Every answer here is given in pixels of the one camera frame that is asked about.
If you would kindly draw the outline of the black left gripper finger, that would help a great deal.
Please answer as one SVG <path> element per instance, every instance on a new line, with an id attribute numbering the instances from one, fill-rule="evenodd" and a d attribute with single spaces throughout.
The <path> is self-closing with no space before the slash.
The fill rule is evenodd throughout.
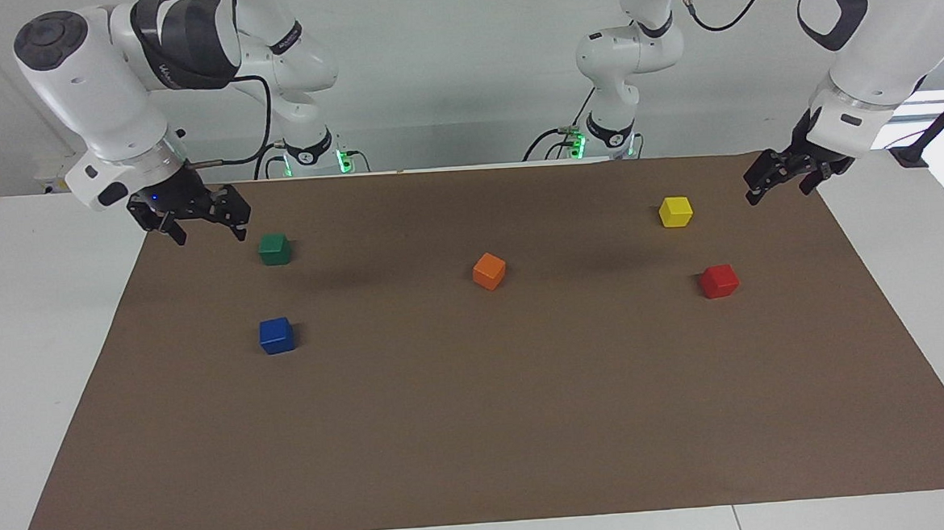
<path id="1" fill-rule="evenodd" d="M 814 192 L 814 190 L 826 179 L 829 179 L 834 174 L 833 164 L 823 164 L 817 165 L 814 169 L 811 169 L 806 174 L 806 177 L 801 179 L 799 184 L 800 191 L 805 196 L 809 196 Z"/>
<path id="2" fill-rule="evenodd" d="M 750 205 L 758 205 L 769 190 L 793 179 L 796 168 L 798 158 L 788 150 L 762 151 L 744 173 L 748 189 L 746 201 Z"/>

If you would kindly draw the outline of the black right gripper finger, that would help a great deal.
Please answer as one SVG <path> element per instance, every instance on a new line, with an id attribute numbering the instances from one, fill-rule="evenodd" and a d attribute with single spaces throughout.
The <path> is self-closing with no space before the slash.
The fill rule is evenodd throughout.
<path id="1" fill-rule="evenodd" d="M 163 212 L 162 215 L 155 213 L 153 226 L 155 226 L 157 233 L 172 238 L 175 244 L 179 246 L 186 244 L 187 234 L 183 231 L 182 225 L 178 225 L 178 222 L 176 222 L 174 212 Z"/>
<path id="2" fill-rule="evenodd" d="M 248 237 L 251 206 L 236 186 L 225 183 L 210 192 L 211 222 L 227 227 L 238 242 Z"/>

